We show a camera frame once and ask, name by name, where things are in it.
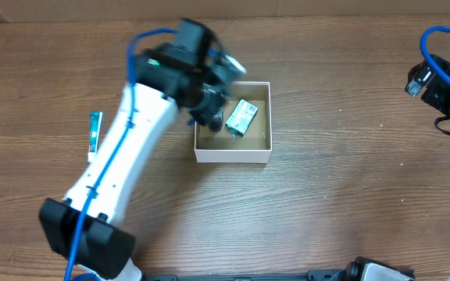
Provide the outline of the clear spray bottle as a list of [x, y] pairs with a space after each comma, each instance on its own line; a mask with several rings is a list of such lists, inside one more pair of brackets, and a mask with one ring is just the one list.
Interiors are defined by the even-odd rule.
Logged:
[[218, 133], [223, 127], [223, 113], [217, 113], [213, 116], [212, 120], [209, 122], [209, 130], [214, 133]]

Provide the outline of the green white soap packet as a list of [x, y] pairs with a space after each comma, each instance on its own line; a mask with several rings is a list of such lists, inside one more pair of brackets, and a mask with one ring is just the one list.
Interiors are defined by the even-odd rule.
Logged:
[[247, 133], [258, 110], [257, 106], [244, 99], [238, 102], [225, 122], [225, 127], [230, 131], [232, 137], [243, 137]]

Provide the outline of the blue disposable razor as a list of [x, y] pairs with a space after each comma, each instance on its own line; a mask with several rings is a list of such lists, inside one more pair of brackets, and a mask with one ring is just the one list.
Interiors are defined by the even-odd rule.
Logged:
[[190, 119], [187, 121], [187, 125], [188, 125], [188, 126], [194, 126], [194, 124], [195, 124], [195, 119], [194, 119], [194, 118], [190, 118]]

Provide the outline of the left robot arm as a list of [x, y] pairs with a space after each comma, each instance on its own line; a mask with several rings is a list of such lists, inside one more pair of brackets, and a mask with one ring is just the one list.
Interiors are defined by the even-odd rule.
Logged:
[[61, 201], [39, 212], [50, 248], [90, 280], [139, 280], [131, 255], [135, 239], [120, 229], [130, 196], [159, 139], [187, 111], [201, 126], [219, 126], [230, 84], [243, 66], [204, 24], [184, 19], [174, 39], [138, 50], [127, 45], [127, 82], [115, 119], [84, 174]]

